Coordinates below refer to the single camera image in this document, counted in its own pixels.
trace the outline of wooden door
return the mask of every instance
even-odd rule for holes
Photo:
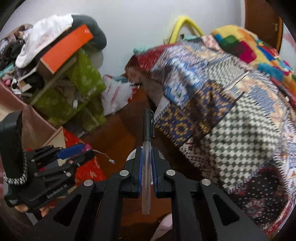
[[[279,15],[265,0],[245,0],[245,7],[245,28],[279,51],[283,34]]]

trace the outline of wire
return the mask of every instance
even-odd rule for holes
[[[108,158],[108,161],[109,161],[109,162],[111,162],[112,164],[115,164],[115,161],[114,161],[113,159],[111,159],[106,153],[102,153],[102,152],[100,152],[100,151],[98,151],[98,150],[94,150],[94,149],[93,149],[93,151],[94,151],[94,152],[97,152],[97,153],[100,153],[100,154],[102,154],[102,155],[104,155],[105,157]]]

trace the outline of cardboard box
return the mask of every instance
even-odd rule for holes
[[[57,70],[92,38],[93,35],[85,24],[75,29],[40,58],[37,72],[44,79],[51,79]]]

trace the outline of blanket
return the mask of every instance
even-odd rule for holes
[[[288,90],[290,103],[295,107],[296,75],[289,64],[279,57],[276,49],[242,27],[227,25],[212,31],[220,47],[261,72],[269,74]]]
[[[268,233],[295,199],[283,164],[295,114],[270,77],[200,39],[139,52],[131,69],[169,100],[155,126]]]

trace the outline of yellow handle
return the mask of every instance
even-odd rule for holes
[[[176,43],[177,41],[177,38],[179,36],[179,32],[183,26],[184,23],[187,23],[189,25],[191,25],[193,28],[196,29],[196,31],[201,35],[203,36],[204,33],[201,31],[201,29],[199,28],[199,26],[197,26],[197,24],[191,19],[189,18],[188,16],[180,16],[175,27],[174,27],[174,30],[172,32],[172,35],[170,37],[170,41],[169,41],[169,44],[174,44]]]

